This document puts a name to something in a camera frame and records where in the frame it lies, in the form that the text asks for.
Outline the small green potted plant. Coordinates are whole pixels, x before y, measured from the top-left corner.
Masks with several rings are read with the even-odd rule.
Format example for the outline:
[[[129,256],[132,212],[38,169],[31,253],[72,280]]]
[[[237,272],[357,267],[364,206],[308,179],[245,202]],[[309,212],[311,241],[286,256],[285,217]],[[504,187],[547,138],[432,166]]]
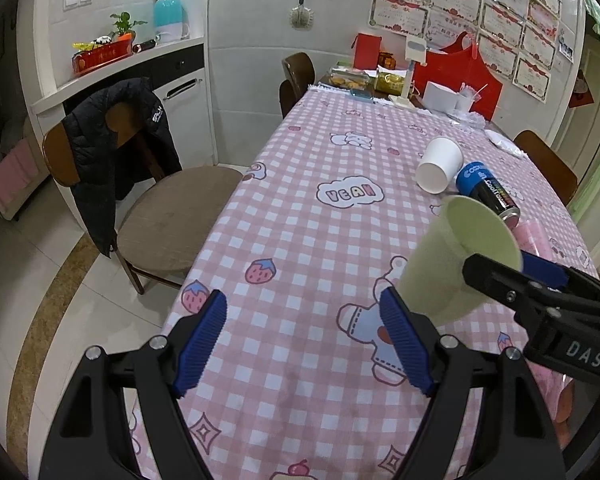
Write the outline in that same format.
[[[123,11],[119,14],[111,14],[110,18],[114,20],[112,27],[114,28],[111,32],[111,39],[114,41],[130,40],[134,41],[136,37],[136,28],[138,26],[146,25],[147,22],[143,20],[132,20],[129,12]]]

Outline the white tissue box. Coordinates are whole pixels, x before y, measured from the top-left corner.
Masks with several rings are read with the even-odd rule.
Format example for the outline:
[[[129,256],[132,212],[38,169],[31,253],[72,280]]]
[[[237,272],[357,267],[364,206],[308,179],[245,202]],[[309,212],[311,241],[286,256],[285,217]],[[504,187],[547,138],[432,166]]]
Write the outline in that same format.
[[[451,110],[455,110],[457,99],[458,94],[456,91],[445,87],[443,84],[428,81],[422,96],[422,104],[427,110],[449,113]]]

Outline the red tray with fruit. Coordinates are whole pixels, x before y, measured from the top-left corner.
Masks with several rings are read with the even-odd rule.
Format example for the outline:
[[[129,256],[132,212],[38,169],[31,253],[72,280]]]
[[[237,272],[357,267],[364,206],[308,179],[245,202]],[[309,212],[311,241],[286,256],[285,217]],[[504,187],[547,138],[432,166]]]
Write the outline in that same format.
[[[72,70],[76,76],[83,76],[133,53],[133,36],[125,34],[118,39],[99,37],[96,41],[73,44],[76,52],[72,57]]]

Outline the light green paper cup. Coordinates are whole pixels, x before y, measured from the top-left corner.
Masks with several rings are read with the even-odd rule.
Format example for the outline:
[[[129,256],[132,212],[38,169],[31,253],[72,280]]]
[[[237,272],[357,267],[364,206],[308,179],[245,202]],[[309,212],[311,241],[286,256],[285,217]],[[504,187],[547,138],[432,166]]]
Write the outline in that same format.
[[[488,298],[463,278],[464,262],[475,254],[522,269],[517,242],[495,212],[466,196],[445,198],[396,285],[404,304],[428,316],[435,326],[453,323],[480,307]]]

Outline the brown chair far end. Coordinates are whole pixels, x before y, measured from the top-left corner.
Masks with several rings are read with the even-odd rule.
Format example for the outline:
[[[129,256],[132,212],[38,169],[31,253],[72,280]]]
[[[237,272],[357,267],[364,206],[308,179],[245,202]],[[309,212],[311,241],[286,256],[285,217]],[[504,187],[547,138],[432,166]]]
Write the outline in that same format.
[[[278,99],[280,111],[286,117],[292,108],[306,94],[315,82],[313,63],[306,52],[287,56],[282,61],[285,79],[279,85]]]

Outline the wall hook ornament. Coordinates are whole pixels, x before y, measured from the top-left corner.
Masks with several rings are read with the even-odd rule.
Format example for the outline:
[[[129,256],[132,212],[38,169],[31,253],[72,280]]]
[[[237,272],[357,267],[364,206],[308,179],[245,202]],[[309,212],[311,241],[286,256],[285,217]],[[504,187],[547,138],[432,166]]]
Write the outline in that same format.
[[[310,29],[313,25],[313,11],[306,6],[306,0],[298,0],[289,12],[289,24],[294,29]]]

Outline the snack food box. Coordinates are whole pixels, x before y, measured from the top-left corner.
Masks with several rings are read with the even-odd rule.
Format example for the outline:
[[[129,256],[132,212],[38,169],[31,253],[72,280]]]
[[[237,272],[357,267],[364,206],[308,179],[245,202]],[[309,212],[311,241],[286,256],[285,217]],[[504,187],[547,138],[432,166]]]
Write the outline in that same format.
[[[329,84],[343,90],[363,91],[370,83],[370,77],[364,70],[351,67],[333,67],[328,75]]]

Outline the pink towel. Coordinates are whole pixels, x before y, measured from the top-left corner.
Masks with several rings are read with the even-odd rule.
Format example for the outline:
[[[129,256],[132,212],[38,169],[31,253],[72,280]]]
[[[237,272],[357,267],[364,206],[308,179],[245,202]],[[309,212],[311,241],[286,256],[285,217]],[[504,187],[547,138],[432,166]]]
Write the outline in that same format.
[[[22,139],[0,162],[0,209],[6,209],[37,175],[38,165],[29,142]]]

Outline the brown cushioned chair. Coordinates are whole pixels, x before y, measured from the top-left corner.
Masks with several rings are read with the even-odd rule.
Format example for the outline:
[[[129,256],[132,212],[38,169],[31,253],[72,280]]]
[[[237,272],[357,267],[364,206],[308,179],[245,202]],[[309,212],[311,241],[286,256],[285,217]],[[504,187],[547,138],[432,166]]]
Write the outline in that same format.
[[[128,120],[108,126],[120,145],[137,134]],[[44,136],[42,153],[57,183],[70,190],[79,182],[62,122]],[[108,256],[119,260],[139,294],[143,278],[173,286],[174,275],[188,271],[242,180],[239,171],[222,166],[182,168],[169,177],[155,162],[149,169],[152,177],[117,202],[116,244]]]

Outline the pink checkered tablecloth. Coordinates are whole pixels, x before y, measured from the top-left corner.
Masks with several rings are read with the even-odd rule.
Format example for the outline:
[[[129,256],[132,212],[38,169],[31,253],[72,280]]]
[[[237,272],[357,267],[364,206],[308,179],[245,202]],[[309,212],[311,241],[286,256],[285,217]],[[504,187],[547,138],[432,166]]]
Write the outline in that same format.
[[[426,398],[382,327],[377,296],[437,217],[415,169],[454,140],[542,224],[547,255],[593,272],[569,212],[530,160],[449,119],[312,90],[252,164],[190,268],[168,323],[210,292],[228,303],[201,382],[180,402],[217,479],[388,479]]]

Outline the teal white humidifier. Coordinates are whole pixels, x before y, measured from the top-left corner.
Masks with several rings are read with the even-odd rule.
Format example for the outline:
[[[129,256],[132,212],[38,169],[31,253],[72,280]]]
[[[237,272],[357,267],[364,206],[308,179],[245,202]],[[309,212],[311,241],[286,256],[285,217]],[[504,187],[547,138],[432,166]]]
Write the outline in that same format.
[[[154,4],[154,29],[158,44],[172,44],[189,36],[181,0],[157,0]]]

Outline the gold yellow package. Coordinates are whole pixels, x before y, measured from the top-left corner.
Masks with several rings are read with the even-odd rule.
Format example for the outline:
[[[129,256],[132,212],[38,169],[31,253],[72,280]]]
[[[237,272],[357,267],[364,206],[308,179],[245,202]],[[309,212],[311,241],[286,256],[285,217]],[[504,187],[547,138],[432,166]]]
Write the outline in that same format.
[[[388,70],[378,66],[375,77],[375,90],[390,96],[400,96],[406,81],[406,70]]]

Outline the small red box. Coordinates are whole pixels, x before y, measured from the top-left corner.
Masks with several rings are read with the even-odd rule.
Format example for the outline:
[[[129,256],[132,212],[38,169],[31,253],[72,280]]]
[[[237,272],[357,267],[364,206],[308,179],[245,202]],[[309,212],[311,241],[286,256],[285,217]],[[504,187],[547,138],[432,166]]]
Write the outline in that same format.
[[[359,32],[353,42],[353,67],[357,70],[374,70],[378,64],[381,38]]]

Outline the white desk lamp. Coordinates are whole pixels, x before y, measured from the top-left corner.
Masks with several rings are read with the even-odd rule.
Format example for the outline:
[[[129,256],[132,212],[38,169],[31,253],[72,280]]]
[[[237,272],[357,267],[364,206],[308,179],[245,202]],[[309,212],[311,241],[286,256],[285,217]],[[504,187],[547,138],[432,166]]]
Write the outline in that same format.
[[[391,101],[400,107],[413,108],[410,101],[413,77],[417,65],[426,64],[427,43],[424,38],[414,35],[405,37],[405,61],[407,62],[403,88],[400,96],[392,96]]]

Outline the pink plastic cup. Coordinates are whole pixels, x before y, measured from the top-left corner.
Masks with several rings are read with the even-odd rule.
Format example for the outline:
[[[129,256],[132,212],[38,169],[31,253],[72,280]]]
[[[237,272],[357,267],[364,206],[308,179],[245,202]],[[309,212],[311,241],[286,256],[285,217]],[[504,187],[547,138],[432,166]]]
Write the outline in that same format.
[[[554,252],[550,240],[540,220],[531,219],[521,221],[513,229],[518,247],[523,252],[536,255],[545,260],[554,260]]]

